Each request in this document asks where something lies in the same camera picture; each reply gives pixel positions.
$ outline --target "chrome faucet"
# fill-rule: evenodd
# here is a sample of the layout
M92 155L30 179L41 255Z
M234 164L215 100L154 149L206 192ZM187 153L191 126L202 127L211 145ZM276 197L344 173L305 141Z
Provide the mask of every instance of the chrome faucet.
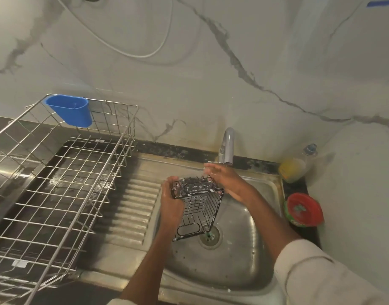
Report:
M233 165L234 158L234 129L228 127L225 130L220 150L218 152L217 162L225 165Z

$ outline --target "plastic bottle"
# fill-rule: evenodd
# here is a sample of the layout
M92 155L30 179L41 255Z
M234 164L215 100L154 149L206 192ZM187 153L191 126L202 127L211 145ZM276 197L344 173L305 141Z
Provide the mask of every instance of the plastic bottle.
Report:
M279 175L287 183L296 182L309 171L316 156L317 145L311 143L305 146L302 153L286 159L279 166Z

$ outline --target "sink drain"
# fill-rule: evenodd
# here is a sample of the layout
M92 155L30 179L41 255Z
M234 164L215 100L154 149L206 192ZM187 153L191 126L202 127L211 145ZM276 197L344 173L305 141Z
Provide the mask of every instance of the sink drain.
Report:
M222 234L216 226L212 226L209 232L199 236L200 245L206 249L215 249L220 246Z

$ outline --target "marble wall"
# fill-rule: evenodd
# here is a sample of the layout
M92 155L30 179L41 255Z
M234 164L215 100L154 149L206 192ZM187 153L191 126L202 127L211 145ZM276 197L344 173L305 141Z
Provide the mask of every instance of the marble wall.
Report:
M0 0L0 115L15 117L46 93L63 93L138 104L138 137L151 141L216 151L232 126L237 155L272 161L315 142L322 156L309 188L325 210L325 248L389 290L389 255L367 245L389 231L389 7L368 8L369 0L62 1L122 51L156 49L172 1L171 32L156 56L130 59L56 0ZM355 213L380 193L380 213ZM373 234L357 228L367 220ZM352 241L345 252L340 244L351 239L359 245ZM380 242L389 249L387 239Z

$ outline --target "dish rack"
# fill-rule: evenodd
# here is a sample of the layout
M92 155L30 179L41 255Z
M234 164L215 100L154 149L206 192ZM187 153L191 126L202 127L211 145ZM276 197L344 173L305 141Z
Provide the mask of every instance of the dish rack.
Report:
M174 199L185 203L183 217L173 241L209 232L216 219L224 189L211 176L191 176L172 182Z
M88 98L67 125L44 99L0 131L0 301L56 287L75 263L135 140L138 106Z

